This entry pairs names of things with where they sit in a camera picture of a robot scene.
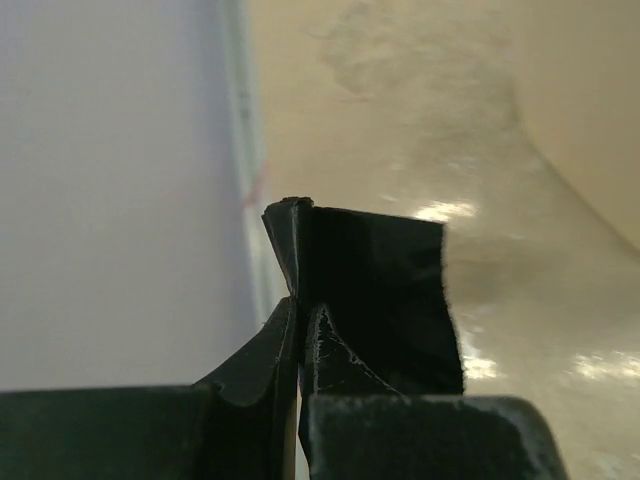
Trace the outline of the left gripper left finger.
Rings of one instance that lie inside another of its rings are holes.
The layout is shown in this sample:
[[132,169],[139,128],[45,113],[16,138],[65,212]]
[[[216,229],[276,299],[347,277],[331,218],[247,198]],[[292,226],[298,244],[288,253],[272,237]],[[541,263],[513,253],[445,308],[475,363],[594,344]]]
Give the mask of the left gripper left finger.
[[194,479],[293,479],[296,456],[297,321],[279,301],[260,331],[192,386]]

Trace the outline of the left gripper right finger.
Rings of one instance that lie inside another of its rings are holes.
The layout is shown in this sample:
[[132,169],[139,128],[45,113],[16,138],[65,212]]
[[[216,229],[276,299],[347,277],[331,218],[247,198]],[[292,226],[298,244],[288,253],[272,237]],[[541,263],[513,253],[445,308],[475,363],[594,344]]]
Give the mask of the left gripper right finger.
[[411,479],[411,402],[353,352],[327,306],[312,309],[299,427],[312,479]]

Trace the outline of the black trash bag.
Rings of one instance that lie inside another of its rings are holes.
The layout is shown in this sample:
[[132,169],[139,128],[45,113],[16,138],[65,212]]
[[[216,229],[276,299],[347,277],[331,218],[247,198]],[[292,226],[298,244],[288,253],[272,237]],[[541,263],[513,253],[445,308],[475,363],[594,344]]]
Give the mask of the black trash bag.
[[312,309],[405,395],[461,395],[464,372],[444,289],[441,222],[319,207],[306,197],[267,206],[265,229],[296,303],[302,378]]

